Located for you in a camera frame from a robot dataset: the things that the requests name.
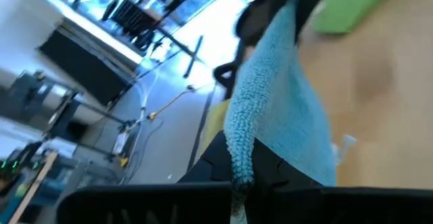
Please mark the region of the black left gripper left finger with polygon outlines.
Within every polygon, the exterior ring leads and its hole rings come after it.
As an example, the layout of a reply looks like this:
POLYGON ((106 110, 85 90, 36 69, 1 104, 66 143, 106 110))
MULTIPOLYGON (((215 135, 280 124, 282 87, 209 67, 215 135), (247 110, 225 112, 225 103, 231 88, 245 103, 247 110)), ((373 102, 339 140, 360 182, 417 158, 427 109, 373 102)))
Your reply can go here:
POLYGON ((220 131, 178 182, 83 187, 60 202, 55 223, 230 224, 231 200, 231 159, 220 131))

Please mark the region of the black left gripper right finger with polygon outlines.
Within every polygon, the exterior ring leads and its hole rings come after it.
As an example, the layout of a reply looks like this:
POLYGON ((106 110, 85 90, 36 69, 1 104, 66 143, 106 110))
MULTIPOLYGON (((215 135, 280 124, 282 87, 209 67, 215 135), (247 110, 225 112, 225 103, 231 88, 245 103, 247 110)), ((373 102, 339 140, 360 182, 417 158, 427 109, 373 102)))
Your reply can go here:
POLYGON ((433 190, 326 187, 259 140, 248 224, 433 224, 433 190))

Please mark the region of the yellow translucent plastic bin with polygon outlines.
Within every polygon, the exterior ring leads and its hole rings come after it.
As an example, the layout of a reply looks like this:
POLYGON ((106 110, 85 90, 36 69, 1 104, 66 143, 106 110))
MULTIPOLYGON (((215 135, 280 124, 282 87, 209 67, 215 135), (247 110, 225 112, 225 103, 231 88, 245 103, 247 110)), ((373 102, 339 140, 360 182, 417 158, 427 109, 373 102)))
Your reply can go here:
POLYGON ((229 107, 230 99, 226 99, 211 108, 207 114, 204 132, 200 141, 200 153, 203 154, 219 131, 223 130, 226 111, 229 107))

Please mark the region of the large teal microfiber towel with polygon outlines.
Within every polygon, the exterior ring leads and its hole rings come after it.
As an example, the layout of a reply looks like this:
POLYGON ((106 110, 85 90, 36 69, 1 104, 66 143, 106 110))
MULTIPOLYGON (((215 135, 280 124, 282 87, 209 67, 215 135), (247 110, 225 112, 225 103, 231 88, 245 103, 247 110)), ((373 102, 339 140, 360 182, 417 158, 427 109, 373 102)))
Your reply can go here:
POLYGON ((298 59, 296 8, 297 0, 283 4, 240 66, 225 115, 223 130, 236 192, 233 224, 250 224, 245 202, 255 182, 255 139, 315 181, 336 185, 340 157, 327 114, 298 59))

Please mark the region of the green microfiber towel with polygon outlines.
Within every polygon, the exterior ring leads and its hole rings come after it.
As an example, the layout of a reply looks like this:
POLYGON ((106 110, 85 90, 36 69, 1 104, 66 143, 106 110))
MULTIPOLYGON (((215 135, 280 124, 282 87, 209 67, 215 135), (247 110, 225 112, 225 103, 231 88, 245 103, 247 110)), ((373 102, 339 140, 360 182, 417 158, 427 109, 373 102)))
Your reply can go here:
POLYGON ((323 0, 314 29, 323 34, 352 32, 380 3, 385 0, 323 0))

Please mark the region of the white power adapter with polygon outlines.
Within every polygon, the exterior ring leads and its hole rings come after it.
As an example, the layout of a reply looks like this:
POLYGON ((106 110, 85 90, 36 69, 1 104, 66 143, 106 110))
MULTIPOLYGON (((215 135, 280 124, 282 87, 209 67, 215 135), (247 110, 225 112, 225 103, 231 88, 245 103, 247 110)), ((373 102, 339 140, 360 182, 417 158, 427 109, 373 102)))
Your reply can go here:
POLYGON ((113 154, 120 154, 123 151, 123 147, 129 138, 128 132, 122 132, 117 135, 114 147, 112 148, 113 154))

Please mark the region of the black desk leg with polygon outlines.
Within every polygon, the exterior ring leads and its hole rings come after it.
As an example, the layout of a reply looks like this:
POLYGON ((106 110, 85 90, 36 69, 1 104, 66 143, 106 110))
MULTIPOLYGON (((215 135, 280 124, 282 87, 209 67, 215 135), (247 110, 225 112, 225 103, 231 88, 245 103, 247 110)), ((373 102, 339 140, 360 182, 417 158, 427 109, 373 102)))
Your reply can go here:
POLYGON ((204 36, 201 35, 199 37, 199 39, 198 39, 198 42, 197 42, 196 47, 195 47, 195 49, 193 51, 193 54, 191 55, 191 61, 189 62, 187 70, 186 70, 185 74, 183 75, 183 78, 185 78, 185 79, 190 76, 190 73, 191 73, 191 70, 193 68, 194 62, 197 60, 197 54, 198 54, 198 52, 200 50, 200 46, 202 44, 203 38, 204 38, 204 36))

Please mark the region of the wooden plank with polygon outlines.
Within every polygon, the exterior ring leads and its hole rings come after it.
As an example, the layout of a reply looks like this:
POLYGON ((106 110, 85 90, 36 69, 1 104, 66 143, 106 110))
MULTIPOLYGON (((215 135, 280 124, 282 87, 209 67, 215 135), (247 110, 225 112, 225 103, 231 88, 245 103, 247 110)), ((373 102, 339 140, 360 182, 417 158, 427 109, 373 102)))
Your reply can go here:
POLYGON ((20 205, 16 208, 16 211, 12 215, 12 217, 9 219, 7 224, 18 224, 18 221, 22 214, 24 213, 26 207, 30 204, 31 199, 36 194, 37 190, 39 189, 40 184, 46 177, 48 171, 53 166, 56 158, 58 157, 57 152, 51 152, 47 157, 45 164, 43 165, 43 168, 38 172, 36 178, 33 180, 30 187, 27 188, 26 194, 20 201, 20 205))

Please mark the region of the black office chair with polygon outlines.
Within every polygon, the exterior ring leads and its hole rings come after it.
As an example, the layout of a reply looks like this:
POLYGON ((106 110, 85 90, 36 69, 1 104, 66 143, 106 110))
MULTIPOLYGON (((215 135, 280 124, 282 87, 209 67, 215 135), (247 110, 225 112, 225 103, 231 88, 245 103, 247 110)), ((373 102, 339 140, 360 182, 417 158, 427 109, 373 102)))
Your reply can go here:
POLYGON ((128 36, 139 51, 146 52, 153 42, 156 26, 163 17, 152 9, 145 9, 138 1, 113 0, 108 4, 101 21, 114 21, 122 28, 122 36, 128 36))

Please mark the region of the black device with green lights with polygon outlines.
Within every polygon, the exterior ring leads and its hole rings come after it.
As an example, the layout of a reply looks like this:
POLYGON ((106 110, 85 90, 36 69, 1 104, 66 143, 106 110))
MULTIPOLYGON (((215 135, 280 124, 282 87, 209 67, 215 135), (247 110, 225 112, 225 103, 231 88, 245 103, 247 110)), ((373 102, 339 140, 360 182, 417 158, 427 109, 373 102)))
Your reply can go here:
POLYGON ((13 181, 20 174, 20 171, 29 164, 42 145, 42 141, 29 143, 15 158, 4 160, 0 164, 0 181, 6 183, 13 181))

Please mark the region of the black aluminium table frame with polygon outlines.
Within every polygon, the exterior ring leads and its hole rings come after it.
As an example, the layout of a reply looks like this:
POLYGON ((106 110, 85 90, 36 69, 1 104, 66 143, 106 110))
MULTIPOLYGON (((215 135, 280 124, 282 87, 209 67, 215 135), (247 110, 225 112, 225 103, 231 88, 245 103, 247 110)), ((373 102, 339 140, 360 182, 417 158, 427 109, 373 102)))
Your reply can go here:
POLYGON ((210 105, 212 103, 212 100, 213 100, 213 97, 214 97, 214 94, 215 94, 215 91, 216 91, 217 84, 216 83, 211 83, 211 85, 212 85, 212 89, 211 89, 211 91, 208 93, 208 95, 206 97, 206 101, 205 101, 205 104, 204 104, 204 109, 202 111, 202 116, 201 116, 201 119, 200 119, 199 127, 198 127, 198 130, 197 130, 197 133, 196 133, 195 141, 194 141, 194 144, 193 144, 193 148, 191 150, 191 155, 189 157, 189 162, 188 162, 187 170, 186 171, 189 171, 192 168, 192 166, 194 165, 194 162, 195 162, 195 159, 196 159, 196 154, 197 154, 197 151, 198 151, 198 148, 199 148, 199 144, 200 144, 200 137, 201 137, 201 134, 202 134, 205 122, 206 122, 206 117, 207 117, 208 111, 210 109, 210 105))

